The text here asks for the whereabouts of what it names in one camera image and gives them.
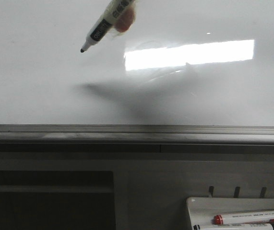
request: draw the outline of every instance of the whiteboard tray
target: whiteboard tray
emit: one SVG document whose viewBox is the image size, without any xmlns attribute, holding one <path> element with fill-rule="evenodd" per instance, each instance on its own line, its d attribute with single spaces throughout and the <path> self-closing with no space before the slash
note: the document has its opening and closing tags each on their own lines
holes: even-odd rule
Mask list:
<svg viewBox="0 0 274 230">
<path fill-rule="evenodd" d="M 274 199 L 190 197 L 187 199 L 188 226 L 193 229 L 196 224 L 213 224 L 214 216 L 223 212 L 257 209 L 274 209 Z"/>
</svg>

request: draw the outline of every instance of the red marker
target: red marker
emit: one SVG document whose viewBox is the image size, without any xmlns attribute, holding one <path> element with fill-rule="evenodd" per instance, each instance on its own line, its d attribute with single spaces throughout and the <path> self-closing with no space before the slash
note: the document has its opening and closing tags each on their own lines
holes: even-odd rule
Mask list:
<svg viewBox="0 0 274 230">
<path fill-rule="evenodd" d="M 274 223 L 274 210 L 234 212 L 214 216 L 214 224 Z"/>
</svg>

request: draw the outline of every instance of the whiteboard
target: whiteboard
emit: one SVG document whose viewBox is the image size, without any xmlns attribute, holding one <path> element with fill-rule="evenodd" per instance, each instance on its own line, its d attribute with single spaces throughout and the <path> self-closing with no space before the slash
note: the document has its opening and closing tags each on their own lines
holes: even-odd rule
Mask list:
<svg viewBox="0 0 274 230">
<path fill-rule="evenodd" d="M 0 0 L 0 124 L 274 126 L 274 1 Z"/>
</svg>

